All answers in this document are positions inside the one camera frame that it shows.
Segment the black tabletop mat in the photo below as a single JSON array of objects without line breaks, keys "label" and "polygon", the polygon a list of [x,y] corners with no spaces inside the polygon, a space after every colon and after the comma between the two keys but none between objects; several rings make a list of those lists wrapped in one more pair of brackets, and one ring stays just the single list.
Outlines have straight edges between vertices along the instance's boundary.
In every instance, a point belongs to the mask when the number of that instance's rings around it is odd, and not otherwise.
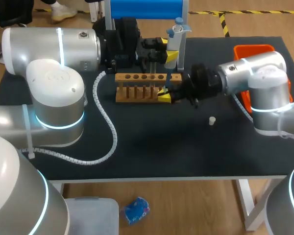
[{"label": "black tabletop mat", "polygon": [[[294,98],[294,62],[280,37],[189,38],[185,71],[194,63],[209,67],[232,61],[239,44],[270,44],[285,58]],[[120,72],[139,72],[137,68]],[[98,73],[83,73],[88,106],[81,139],[51,150],[95,160],[112,145],[112,135],[92,98]],[[36,154],[31,160],[49,180],[144,177],[266,176],[286,175],[294,168],[294,141],[257,134],[231,97],[205,100],[199,109],[179,104],[115,103],[114,76],[101,80],[98,96],[118,133],[116,152],[94,166],[75,165]],[[23,78],[5,73],[0,84],[0,105],[30,104]],[[215,125],[208,119],[215,116]]]}]

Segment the person's foot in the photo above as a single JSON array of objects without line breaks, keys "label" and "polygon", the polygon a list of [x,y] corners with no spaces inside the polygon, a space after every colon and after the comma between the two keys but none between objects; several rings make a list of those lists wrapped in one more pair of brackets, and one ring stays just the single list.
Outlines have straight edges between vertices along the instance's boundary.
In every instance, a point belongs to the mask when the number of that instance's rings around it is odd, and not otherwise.
[{"label": "person's foot", "polygon": [[76,14],[77,10],[60,5],[59,7],[52,8],[51,19],[54,23],[58,23],[66,18],[74,17]]}]

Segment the screw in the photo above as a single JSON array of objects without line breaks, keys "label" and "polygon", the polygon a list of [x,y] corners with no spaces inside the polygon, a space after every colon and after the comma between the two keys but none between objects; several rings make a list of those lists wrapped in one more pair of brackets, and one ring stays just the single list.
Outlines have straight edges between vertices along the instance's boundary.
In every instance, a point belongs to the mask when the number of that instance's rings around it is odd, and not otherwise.
[{"label": "screw", "polygon": [[85,38],[87,37],[87,33],[86,32],[80,32],[79,35],[82,37],[82,38]]}]

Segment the white spiral cable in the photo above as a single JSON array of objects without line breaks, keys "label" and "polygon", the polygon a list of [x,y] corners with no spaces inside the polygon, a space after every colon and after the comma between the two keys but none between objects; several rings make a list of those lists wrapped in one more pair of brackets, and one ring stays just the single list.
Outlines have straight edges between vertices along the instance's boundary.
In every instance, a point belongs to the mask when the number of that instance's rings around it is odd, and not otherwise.
[{"label": "white spiral cable", "polygon": [[[57,152],[50,151],[50,150],[47,150],[47,149],[42,149],[42,148],[34,148],[33,149],[34,152],[51,155],[51,156],[54,156],[54,157],[63,159],[65,161],[68,161],[68,162],[71,162],[71,163],[74,163],[74,164],[78,164],[78,165],[96,165],[96,164],[99,164],[99,163],[102,163],[102,162],[106,161],[108,158],[111,157],[111,155],[114,153],[114,151],[117,148],[117,143],[118,143],[117,131],[116,131],[116,128],[114,127],[112,121],[108,117],[107,113],[104,111],[103,107],[101,106],[101,104],[99,102],[99,99],[98,99],[98,96],[97,96],[97,87],[98,87],[99,81],[105,76],[106,76],[105,71],[102,71],[98,75],[98,77],[95,79],[95,82],[94,82],[94,85],[93,85],[93,97],[94,97],[95,104],[97,105],[97,108],[99,109],[99,111],[102,114],[103,118],[106,120],[106,122],[109,125],[109,127],[111,129],[111,132],[112,132],[113,144],[112,144],[112,147],[111,147],[110,151],[105,156],[103,156],[102,158],[99,158],[99,159],[93,160],[93,161],[82,161],[82,160],[79,160],[79,159],[71,158],[71,157],[66,156],[64,154],[61,154],[61,153],[57,153]],[[20,151],[22,153],[24,153],[24,152],[28,152],[28,149],[23,148],[23,149],[20,149]]]},{"label": "white spiral cable", "polygon": [[[245,114],[245,116],[251,121],[253,122],[253,118],[251,117],[251,115],[249,115],[249,113],[246,111],[246,109],[243,107],[243,105],[240,103],[239,99],[237,99],[236,95],[232,95],[235,102],[237,103],[237,105],[240,107],[240,109],[242,110],[242,112]],[[287,138],[291,138],[294,140],[294,135],[287,135],[287,136],[283,136],[280,135],[280,137],[287,139]]]}]

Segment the orange container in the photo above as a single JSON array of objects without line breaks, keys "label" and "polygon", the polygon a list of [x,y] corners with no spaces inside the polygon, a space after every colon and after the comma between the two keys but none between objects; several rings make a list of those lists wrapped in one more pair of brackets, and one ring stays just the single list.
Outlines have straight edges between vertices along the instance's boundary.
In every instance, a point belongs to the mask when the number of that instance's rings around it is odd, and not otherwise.
[{"label": "orange container", "polygon": [[[271,45],[237,45],[234,47],[234,60],[239,60],[245,57],[275,51],[274,47]],[[291,92],[291,82],[289,80],[289,90]],[[249,91],[241,92],[241,96],[243,99],[244,106],[246,110],[251,113],[251,104],[250,104],[250,96]],[[290,101],[293,102],[293,98],[290,93]]]}]

